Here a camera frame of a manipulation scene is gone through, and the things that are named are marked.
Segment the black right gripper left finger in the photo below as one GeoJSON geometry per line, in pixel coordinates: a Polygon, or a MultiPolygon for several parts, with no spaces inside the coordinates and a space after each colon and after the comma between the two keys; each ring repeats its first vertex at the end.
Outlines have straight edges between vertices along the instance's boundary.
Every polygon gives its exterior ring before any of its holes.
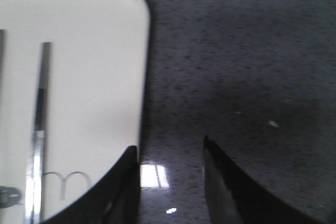
{"type": "Polygon", "coordinates": [[[136,223],[140,201],[138,148],[130,145],[107,170],[84,169],[43,174],[44,223],[136,223]]]}

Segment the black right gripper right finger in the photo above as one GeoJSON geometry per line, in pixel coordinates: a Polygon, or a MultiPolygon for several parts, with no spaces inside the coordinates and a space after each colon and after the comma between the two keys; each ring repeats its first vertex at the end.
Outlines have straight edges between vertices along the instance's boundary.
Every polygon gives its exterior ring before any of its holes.
{"type": "Polygon", "coordinates": [[[204,190],[212,223],[321,223],[278,197],[215,141],[203,139],[204,190]]]}

